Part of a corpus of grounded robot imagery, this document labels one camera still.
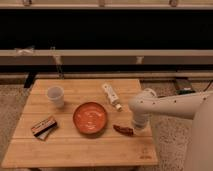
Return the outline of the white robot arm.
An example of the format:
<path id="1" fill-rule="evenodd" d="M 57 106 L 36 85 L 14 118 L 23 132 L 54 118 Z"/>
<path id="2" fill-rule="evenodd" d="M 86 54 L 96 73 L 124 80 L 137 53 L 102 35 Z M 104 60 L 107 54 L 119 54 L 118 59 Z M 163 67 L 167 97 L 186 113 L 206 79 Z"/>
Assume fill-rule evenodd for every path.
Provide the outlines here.
<path id="1" fill-rule="evenodd" d="M 213 91 L 159 98 L 146 88 L 129 101 L 132 125 L 142 130 L 149 115 L 192 119 L 183 171 L 213 171 Z"/>

